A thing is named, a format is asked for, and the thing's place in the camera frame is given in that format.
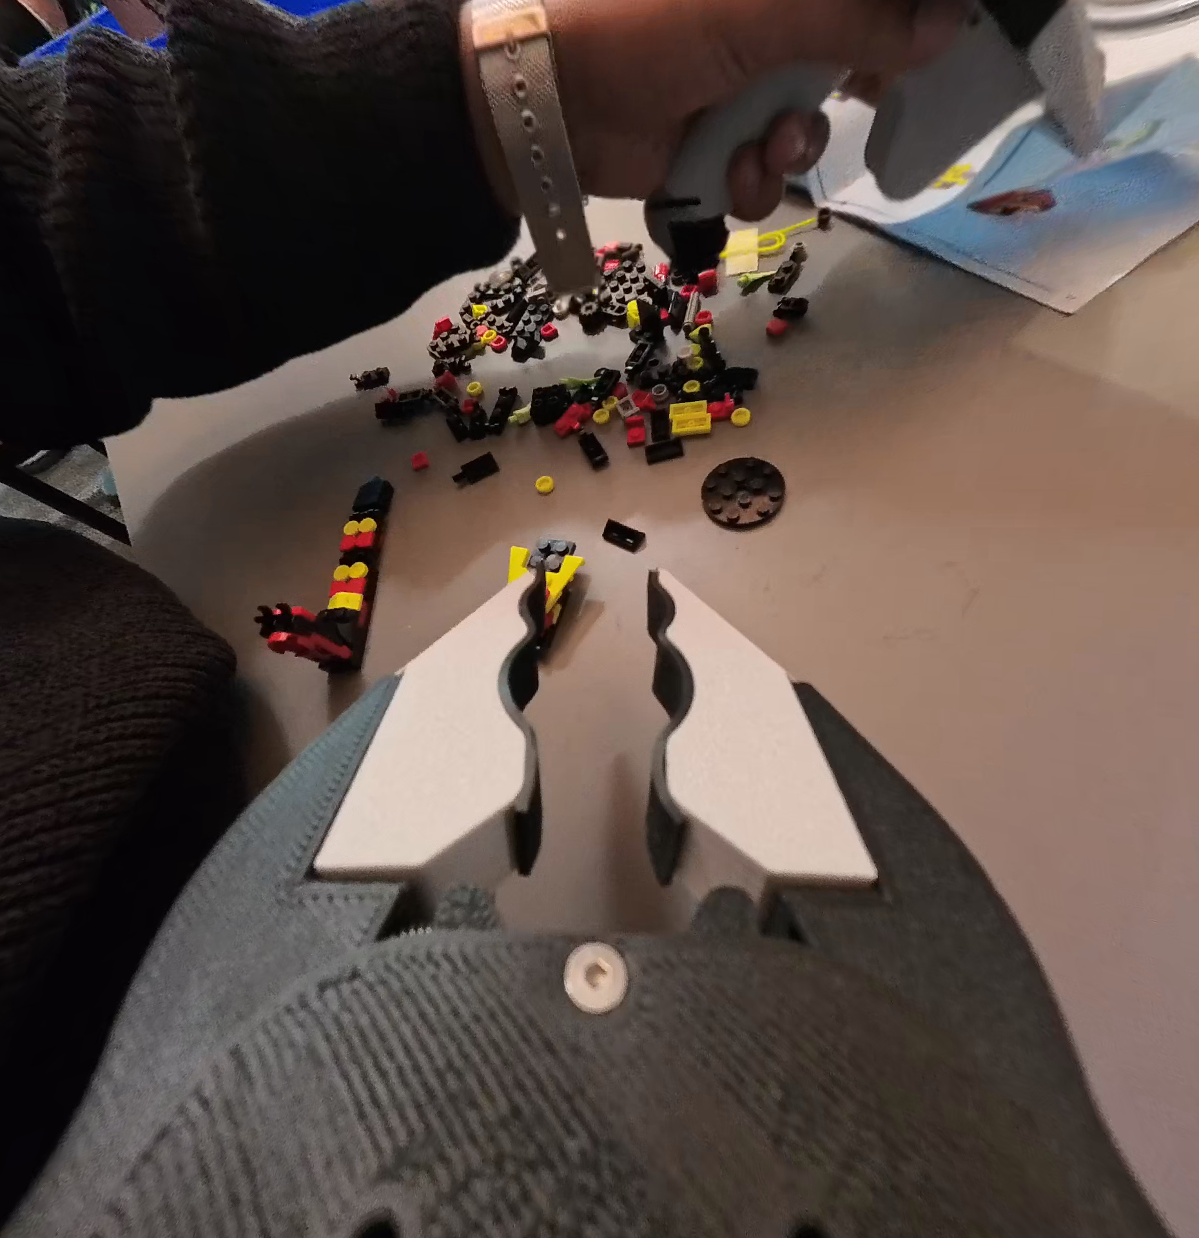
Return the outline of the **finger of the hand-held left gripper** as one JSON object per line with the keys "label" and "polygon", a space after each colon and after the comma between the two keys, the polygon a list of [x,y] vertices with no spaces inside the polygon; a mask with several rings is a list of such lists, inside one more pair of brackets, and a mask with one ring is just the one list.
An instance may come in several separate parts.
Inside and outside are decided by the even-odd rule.
{"label": "finger of the hand-held left gripper", "polygon": [[882,95],[865,166],[884,196],[912,198],[1039,91],[1002,30],[964,28],[945,52]]}
{"label": "finger of the hand-held left gripper", "polygon": [[1028,35],[1028,65],[1042,89],[1046,117],[1076,156],[1103,139],[1105,54],[1083,2],[1038,2]]}

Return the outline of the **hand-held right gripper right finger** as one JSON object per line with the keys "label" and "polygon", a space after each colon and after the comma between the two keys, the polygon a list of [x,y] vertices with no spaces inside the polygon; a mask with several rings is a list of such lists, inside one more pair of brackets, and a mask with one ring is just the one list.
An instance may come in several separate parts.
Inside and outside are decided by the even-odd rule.
{"label": "hand-held right gripper right finger", "polygon": [[647,579],[647,850],[664,888],[874,888],[878,871],[788,673],[664,569]]}

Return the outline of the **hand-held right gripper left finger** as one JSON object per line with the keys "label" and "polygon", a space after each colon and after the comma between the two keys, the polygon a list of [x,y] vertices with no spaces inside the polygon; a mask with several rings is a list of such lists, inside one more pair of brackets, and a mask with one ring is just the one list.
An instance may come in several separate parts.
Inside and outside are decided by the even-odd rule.
{"label": "hand-held right gripper left finger", "polygon": [[542,841],[539,753],[526,704],[545,572],[505,584],[398,673],[314,858],[316,875],[499,885]]}

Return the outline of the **lego instruction booklet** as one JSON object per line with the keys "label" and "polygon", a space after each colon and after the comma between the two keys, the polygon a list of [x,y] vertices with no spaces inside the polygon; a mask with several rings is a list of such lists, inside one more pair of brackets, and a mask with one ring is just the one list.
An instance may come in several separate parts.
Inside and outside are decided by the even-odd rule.
{"label": "lego instruction booklet", "polygon": [[830,145],[798,179],[817,204],[1061,313],[1199,222],[1196,57],[1109,87],[1093,156],[1072,156],[1028,105],[904,201],[864,166],[872,109],[824,108]]}

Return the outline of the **long black lego assembly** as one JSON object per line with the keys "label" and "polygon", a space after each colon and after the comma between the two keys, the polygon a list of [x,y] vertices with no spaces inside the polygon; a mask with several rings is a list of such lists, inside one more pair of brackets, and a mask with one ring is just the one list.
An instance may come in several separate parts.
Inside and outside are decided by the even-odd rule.
{"label": "long black lego assembly", "polygon": [[393,486],[379,475],[356,489],[339,534],[329,597],[319,610],[284,601],[259,606],[254,621],[272,651],[306,659],[326,673],[362,669],[392,497]]}

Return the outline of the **small yellow red lego assembly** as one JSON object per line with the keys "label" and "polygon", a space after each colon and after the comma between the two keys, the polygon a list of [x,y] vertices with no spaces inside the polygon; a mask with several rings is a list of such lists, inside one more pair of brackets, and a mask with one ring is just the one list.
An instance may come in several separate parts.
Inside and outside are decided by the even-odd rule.
{"label": "small yellow red lego assembly", "polygon": [[546,573],[546,611],[540,624],[536,653],[545,657],[560,629],[560,621],[573,594],[573,582],[586,560],[577,544],[566,537],[539,537],[530,547],[512,546],[507,560],[507,580],[543,569]]}

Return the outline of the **person's left forearm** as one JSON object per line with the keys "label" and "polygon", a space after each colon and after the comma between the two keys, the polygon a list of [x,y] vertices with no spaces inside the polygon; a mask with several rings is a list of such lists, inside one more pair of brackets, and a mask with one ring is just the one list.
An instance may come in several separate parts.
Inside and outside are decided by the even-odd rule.
{"label": "person's left forearm", "polygon": [[73,446],[227,390],[497,262],[458,2],[168,2],[0,57],[0,440]]}

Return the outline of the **pile of loose lego pieces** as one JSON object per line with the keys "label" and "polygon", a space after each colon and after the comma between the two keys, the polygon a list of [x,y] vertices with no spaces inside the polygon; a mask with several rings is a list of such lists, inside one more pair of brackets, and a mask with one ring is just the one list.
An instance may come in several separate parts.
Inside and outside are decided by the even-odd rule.
{"label": "pile of loose lego pieces", "polygon": [[717,271],[680,275],[629,241],[596,258],[593,285],[566,295],[549,291],[536,255],[509,259],[436,318],[425,379],[396,386],[376,365],[349,385],[383,427],[438,416],[456,443],[537,427],[579,445],[593,469],[609,462],[606,427],[660,463],[724,425],[750,426],[760,372],[716,336]]}

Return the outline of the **black round lego plate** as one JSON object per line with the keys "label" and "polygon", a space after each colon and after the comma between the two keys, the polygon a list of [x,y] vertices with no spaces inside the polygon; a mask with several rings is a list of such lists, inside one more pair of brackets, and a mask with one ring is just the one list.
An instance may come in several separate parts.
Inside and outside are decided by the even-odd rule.
{"label": "black round lego plate", "polygon": [[758,456],[738,456],[706,473],[700,485],[700,506],[714,524],[748,530],[777,517],[787,492],[777,465]]}

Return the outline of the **person's left hand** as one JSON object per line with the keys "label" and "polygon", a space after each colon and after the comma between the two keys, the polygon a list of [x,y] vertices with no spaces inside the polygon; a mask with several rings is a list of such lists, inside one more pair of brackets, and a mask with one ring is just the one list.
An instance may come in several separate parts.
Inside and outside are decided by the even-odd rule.
{"label": "person's left hand", "polygon": [[559,97],[584,195],[644,199],[694,117],[797,59],[877,101],[942,52],[955,1],[546,2]]}

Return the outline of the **white monitor stand base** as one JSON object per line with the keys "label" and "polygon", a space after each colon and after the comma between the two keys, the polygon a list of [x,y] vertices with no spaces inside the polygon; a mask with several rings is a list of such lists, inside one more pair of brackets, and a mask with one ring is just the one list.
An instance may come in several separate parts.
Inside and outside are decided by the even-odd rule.
{"label": "white monitor stand base", "polygon": [[1085,7],[1120,71],[1199,55],[1199,1],[1086,1]]}

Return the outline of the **grey wristwatch band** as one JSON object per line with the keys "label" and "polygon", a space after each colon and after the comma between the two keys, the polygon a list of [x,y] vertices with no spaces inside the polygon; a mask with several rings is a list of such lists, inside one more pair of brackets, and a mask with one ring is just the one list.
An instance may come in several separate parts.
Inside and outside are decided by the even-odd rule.
{"label": "grey wristwatch band", "polygon": [[597,279],[584,196],[560,105],[540,1],[469,4],[477,75],[547,285],[587,295]]}

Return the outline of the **black metal bar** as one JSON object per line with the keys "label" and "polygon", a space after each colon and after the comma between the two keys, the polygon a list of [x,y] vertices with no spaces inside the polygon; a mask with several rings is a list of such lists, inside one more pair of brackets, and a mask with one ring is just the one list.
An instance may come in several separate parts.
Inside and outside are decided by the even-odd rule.
{"label": "black metal bar", "polygon": [[6,485],[24,497],[41,503],[60,516],[71,519],[95,533],[120,542],[124,546],[130,544],[128,530],[121,520],[23,472],[16,465],[7,463],[0,466],[0,485]]}

